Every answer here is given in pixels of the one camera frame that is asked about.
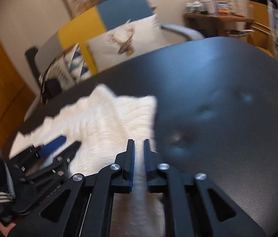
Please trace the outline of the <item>cream knitted sweater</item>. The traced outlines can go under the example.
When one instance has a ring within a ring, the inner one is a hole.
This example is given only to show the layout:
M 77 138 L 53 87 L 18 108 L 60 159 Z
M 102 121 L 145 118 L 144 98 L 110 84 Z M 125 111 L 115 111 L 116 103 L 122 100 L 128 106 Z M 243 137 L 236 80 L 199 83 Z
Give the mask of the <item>cream knitted sweater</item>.
M 164 236 L 165 220 L 159 194 L 147 191 L 143 143 L 152 140 L 157 98 L 118 96 L 106 85 L 60 110 L 29 134 L 18 133 L 10 157 L 29 146 L 47 144 L 64 135 L 67 143 L 81 141 L 69 173 L 97 173 L 135 141 L 134 185 L 130 194 L 114 198 L 111 236 Z

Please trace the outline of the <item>wooden folding chair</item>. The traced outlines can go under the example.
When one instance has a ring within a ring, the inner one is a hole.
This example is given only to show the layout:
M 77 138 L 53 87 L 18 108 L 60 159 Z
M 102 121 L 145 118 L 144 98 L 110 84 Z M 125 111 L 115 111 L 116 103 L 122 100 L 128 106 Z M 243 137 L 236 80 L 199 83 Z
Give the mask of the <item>wooden folding chair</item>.
M 249 1 L 248 13 L 250 18 L 253 20 L 250 28 L 254 31 L 248 37 L 248 43 L 273 57 L 273 41 L 269 26 L 268 6 L 265 4 Z

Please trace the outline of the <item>black handbag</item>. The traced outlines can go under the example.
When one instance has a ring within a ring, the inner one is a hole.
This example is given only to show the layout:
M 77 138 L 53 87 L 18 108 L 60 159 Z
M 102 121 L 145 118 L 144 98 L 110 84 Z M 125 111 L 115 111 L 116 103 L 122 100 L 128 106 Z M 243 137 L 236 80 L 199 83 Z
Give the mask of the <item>black handbag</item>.
M 42 104 L 47 104 L 48 101 L 52 100 L 61 93 L 62 88 L 57 79 L 49 79 L 43 81 L 40 91 L 40 98 Z

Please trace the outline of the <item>geometric triangle print cushion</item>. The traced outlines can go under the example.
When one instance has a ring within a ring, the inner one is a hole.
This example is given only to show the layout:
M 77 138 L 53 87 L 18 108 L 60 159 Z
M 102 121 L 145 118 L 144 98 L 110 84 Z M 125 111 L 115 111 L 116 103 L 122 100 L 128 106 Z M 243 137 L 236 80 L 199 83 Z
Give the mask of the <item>geometric triangle print cushion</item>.
M 40 84 L 47 80 L 58 80 L 62 90 L 68 90 L 90 78 L 92 73 L 84 60 L 80 45 L 77 43 L 65 49 L 53 60 L 46 71 L 40 75 Z

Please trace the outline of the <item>black rolled mat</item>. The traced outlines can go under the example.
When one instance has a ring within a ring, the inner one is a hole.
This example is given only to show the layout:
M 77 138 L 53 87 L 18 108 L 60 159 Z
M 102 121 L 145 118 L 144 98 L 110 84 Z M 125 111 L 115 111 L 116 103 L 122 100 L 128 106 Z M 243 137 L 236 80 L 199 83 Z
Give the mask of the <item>black rolled mat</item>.
M 39 89 L 41 89 L 41 84 L 39 81 L 39 77 L 40 77 L 40 72 L 38 70 L 38 67 L 36 65 L 35 62 L 35 57 L 36 54 L 38 53 L 38 48 L 36 46 L 30 47 L 26 52 L 25 52 L 25 58 L 28 62 L 30 71 L 32 73 L 32 75 L 34 76 L 34 79 L 36 80 L 36 83 L 39 87 Z

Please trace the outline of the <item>deer print cushion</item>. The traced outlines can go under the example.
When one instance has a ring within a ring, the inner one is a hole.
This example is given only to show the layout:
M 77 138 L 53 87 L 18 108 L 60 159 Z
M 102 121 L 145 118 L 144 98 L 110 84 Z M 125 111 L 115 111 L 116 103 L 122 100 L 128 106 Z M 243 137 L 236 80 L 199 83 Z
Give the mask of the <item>deer print cushion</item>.
M 155 15 L 127 21 L 86 42 L 98 72 L 168 45 Z

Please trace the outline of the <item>wooden side table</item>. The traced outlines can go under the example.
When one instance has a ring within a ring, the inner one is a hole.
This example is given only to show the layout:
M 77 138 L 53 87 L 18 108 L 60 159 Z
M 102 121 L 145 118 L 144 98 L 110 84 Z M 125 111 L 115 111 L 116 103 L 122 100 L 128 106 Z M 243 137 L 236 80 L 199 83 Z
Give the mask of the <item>wooden side table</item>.
M 199 31 L 206 38 L 227 36 L 227 24 L 245 23 L 244 26 L 249 29 L 254 23 L 252 18 L 232 14 L 185 13 L 183 17 L 188 27 Z

